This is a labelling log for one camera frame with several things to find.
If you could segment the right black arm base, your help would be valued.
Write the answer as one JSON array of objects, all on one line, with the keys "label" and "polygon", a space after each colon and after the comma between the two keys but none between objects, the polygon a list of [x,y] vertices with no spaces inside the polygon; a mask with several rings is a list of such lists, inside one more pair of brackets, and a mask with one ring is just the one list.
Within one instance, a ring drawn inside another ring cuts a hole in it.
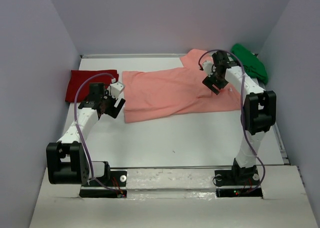
[{"label": "right black arm base", "polygon": [[212,179],[217,198],[262,198],[262,189],[257,187],[259,182],[257,173],[236,179],[231,170],[216,170]]}]

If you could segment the pink t-shirt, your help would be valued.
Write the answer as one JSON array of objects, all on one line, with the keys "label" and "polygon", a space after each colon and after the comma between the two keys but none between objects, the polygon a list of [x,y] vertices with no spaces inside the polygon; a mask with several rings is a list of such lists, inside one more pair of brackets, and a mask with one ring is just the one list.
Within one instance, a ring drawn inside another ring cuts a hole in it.
[{"label": "pink t-shirt", "polygon": [[180,58],[182,67],[153,71],[124,71],[124,121],[134,123],[177,114],[225,112],[240,109],[240,94],[228,84],[218,95],[204,84],[198,67],[203,50]]}]

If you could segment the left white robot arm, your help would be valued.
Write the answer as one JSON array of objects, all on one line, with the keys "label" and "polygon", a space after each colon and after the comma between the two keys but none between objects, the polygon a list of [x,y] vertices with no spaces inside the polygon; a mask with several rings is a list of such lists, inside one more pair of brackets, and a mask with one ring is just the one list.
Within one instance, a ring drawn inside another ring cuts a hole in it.
[{"label": "left white robot arm", "polygon": [[83,101],[74,105],[74,121],[55,143],[46,148],[48,180],[51,184],[84,185],[90,181],[104,186],[110,182],[108,162],[92,161],[86,140],[102,115],[116,118],[125,99],[120,98],[125,85],[91,83]]}]

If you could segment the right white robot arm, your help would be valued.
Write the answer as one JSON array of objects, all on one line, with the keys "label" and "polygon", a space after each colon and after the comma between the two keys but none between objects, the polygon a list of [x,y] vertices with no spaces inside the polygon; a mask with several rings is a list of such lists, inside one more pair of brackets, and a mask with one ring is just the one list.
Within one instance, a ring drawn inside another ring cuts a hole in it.
[{"label": "right white robot arm", "polygon": [[276,122],[277,96],[257,85],[245,72],[235,54],[225,50],[210,50],[212,60],[199,58],[200,70],[206,73],[203,84],[219,95],[227,85],[240,94],[240,122],[243,138],[230,170],[217,170],[213,183],[217,187],[240,186],[250,181],[258,187],[264,176],[258,175],[261,163],[258,150],[266,133]]}]

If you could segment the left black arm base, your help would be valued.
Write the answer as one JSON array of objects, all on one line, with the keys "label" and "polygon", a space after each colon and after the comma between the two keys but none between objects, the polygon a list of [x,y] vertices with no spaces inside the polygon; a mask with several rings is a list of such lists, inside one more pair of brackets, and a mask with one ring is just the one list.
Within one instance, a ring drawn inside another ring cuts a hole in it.
[{"label": "left black arm base", "polygon": [[79,196],[81,198],[125,199],[127,179],[127,170],[111,170],[109,179],[101,177],[82,185]]}]

